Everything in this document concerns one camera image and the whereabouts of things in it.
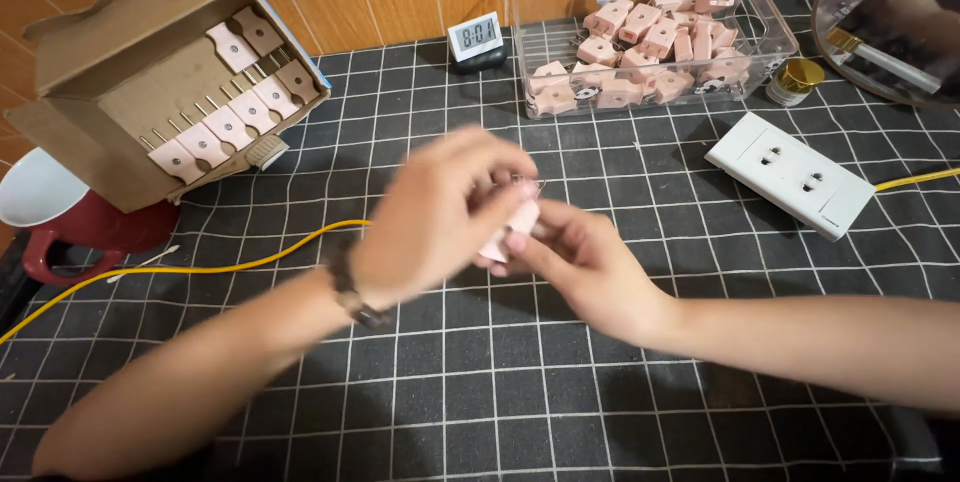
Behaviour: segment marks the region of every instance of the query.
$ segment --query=round mirror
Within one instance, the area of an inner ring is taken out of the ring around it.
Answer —
[[[858,86],[960,107],[960,0],[816,0],[813,31],[823,58]]]

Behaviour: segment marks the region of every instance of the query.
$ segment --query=hand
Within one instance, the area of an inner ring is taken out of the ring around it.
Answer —
[[[537,178],[526,152],[479,127],[457,130],[410,157],[350,256],[357,291],[368,304],[389,307],[454,275],[525,199],[536,197],[533,182],[509,184],[469,207],[473,193],[493,184],[495,172]]]
[[[477,264],[498,276],[540,274],[583,322],[621,341],[642,344],[674,316],[678,300],[650,281],[606,216],[555,200],[537,205],[533,237],[510,233],[505,239],[513,256],[508,265]]]

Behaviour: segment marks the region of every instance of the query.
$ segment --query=white power strip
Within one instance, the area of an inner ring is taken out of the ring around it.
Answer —
[[[877,190],[753,113],[706,160],[831,242],[846,233]]]

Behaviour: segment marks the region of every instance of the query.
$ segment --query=small jar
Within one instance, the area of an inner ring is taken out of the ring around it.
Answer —
[[[767,85],[767,97],[784,107],[799,105],[818,84],[824,82],[824,69],[806,58],[795,58],[783,65]]]

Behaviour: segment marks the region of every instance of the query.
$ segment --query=black grid tablecloth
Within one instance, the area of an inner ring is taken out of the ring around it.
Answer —
[[[812,0],[775,2],[815,55]],[[334,98],[283,133],[291,150],[267,171],[188,193],[170,241],[181,249],[162,263],[246,262],[366,218],[405,154],[479,121],[533,154],[546,196],[611,216],[667,292],[960,298],[956,178],[879,194],[830,243],[703,159],[751,110],[876,183],[956,167],[956,112],[890,104],[828,71],[791,109],[761,89],[709,107],[527,120],[516,60],[462,77],[447,59],[442,39],[320,58]],[[343,235],[249,271],[100,282],[54,307],[0,347],[0,479],[24,477],[44,428],[103,378],[316,265]],[[468,269],[402,306],[389,333],[354,327],[317,344],[222,430],[215,461],[267,456],[290,480],[344,481],[880,480],[894,460],[937,467],[916,413],[630,347],[532,279]]]

